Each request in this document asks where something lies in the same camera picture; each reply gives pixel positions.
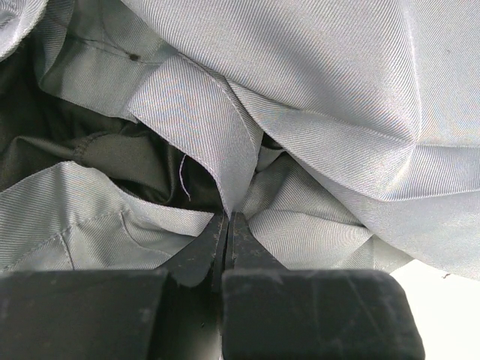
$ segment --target white thread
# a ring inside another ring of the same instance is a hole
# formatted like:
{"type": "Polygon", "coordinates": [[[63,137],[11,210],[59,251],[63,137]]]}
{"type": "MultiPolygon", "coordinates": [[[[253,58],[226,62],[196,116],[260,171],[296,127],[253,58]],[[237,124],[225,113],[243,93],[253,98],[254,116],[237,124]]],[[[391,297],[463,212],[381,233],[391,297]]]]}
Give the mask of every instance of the white thread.
{"type": "Polygon", "coordinates": [[[181,159],[181,163],[180,163],[180,171],[178,172],[178,174],[180,175],[180,184],[181,184],[181,188],[183,189],[183,191],[187,194],[188,196],[188,201],[192,201],[191,197],[190,197],[190,194],[188,193],[187,189],[185,188],[185,184],[183,183],[183,178],[182,178],[182,169],[183,169],[183,163],[185,162],[185,158],[187,157],[187,155],[183,155],[183,159],[181,159]]]}

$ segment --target black fabric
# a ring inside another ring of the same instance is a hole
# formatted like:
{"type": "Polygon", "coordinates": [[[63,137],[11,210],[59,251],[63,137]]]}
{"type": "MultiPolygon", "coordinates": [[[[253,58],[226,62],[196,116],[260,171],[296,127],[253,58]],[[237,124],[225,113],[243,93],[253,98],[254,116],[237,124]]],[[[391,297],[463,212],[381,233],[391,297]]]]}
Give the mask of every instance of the black fabric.
{"type": "Polygon", "coordinates": [[[0,62],[0,191],[60,161],[109,176],[152,203],[221,211],[215,181],[144,124],[109,118],[43,93],[22,45],[0,62]],[[182,188],[182,176],[185,190],[182,188]]]}

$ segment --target white surface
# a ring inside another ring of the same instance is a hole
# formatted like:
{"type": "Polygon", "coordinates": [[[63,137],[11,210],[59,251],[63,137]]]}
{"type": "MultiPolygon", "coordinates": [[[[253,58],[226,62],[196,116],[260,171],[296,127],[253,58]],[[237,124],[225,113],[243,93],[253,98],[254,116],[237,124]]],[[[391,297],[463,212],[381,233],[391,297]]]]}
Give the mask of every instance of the white surface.
{"type": "Polygon", "coordinates": [[[391,275],[405,289],[427,360],[480,360],[480,282],[417,260],[391,275]]]}

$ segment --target gray fabric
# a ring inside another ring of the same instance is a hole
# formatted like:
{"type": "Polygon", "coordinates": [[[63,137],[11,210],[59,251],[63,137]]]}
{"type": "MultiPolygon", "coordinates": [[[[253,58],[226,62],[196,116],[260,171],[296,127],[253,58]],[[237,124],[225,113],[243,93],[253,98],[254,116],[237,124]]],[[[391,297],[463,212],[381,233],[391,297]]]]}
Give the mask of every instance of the gray fabric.
{"type": "Polygon", "coordinates": [[[137,199],[64,162],[0,193],[0,269],[153,269],[211,218],[137,199]]]}
{"type": "MultiPolygon", "coordinates": [[[[92,1],[49,2],[42,89],[145,122],[213,175],[228,212],[244,202],[288,266],[363,266],[373,251],[376,267],[412,256],[480,278],[479,2],[92,1]],[[100,38],[73,41],[53,16],[100,38]],[[280,158],[257,166],[260,128],[315,181],[273,171],[280,158]]],[[[44,2],[16,2],[33,10],[14,14],[15,39],[44,2]]]]}

